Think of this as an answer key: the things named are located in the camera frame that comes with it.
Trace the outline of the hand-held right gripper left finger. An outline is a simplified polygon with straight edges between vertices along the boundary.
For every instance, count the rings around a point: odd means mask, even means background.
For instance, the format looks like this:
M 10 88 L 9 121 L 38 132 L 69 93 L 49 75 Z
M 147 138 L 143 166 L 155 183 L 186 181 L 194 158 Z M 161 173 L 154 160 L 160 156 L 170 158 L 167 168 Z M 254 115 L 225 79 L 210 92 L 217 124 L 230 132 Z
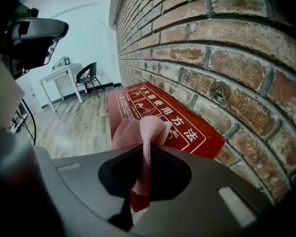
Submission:
M 57 208 L 67 237 L 136 237 L 130 192 L 141 172 L 142 145 L 53 160 L 63 187 Z

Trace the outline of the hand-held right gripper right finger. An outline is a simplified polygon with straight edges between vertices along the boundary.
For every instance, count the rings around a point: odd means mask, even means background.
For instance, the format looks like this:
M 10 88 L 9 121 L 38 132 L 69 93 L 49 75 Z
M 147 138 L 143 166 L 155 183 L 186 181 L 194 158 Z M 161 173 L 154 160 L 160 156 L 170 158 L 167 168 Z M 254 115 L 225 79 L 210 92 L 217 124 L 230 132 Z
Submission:
M 273 206 L 224 165 L 174 148 L 154 146 L 153 191 L 132 227 L 141 237 L 249 236 Z

